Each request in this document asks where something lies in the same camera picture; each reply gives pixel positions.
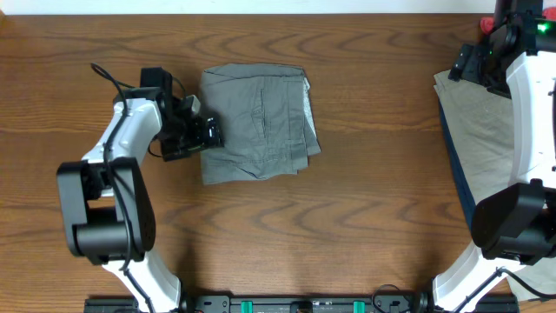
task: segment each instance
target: folded gray cloth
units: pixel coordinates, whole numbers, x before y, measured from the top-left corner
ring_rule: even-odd
[[[205,184],[297,174],[321,152],[302,68],[229,64],[205,70],[200,98],[215,113],[222,148],[201,153]]]
[[[453,145],[476,203],[505,189],[513,162],[512,100],[496,96],[475,83],[434,76],[434,89],[446,116]],[[517,272],[540,292],[556,293],[556,259],[543,259]],[[520,301],[537,298],[508,277]]]

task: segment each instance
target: pink object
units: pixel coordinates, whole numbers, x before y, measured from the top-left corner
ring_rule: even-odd
[[[542,15],[551,21],[556,21],[556,7],[555,8],[548,8],[542,12]]]
[[[485,35],[490,34],[494,28],[494,17],[483,17],[480,19],[480,29]]]

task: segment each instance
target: green indicator light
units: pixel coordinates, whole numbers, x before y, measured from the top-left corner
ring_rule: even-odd
[[[539,31],[545,32],[545,31],[548,30],[548,24],[547,24],[547,23],[538,24],[538,25],[537,25],[537,29],[538,29]]]

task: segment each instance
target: white wall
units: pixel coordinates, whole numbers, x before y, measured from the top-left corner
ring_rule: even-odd
[[[496,0],[0,0],[19,14],[492,13]]]

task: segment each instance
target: wooden tabletop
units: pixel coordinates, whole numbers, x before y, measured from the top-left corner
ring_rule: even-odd
[[[194,294],[416,290],[471,238],[453,184],[433,75],[449,70],[479,16],[7,17],[0,29],[0,310],[78,312],[128,295],[74,258],[55,174],[112,117],[98,62],[137,84],[161,65],[197,92],[225,63],[302,66],[320,155],[298,176],[203,186],[199,156],[147,156],[156,247]],[[497,289],[508,292],[506,283]],[[525,303],[526,312],[555,311]]]

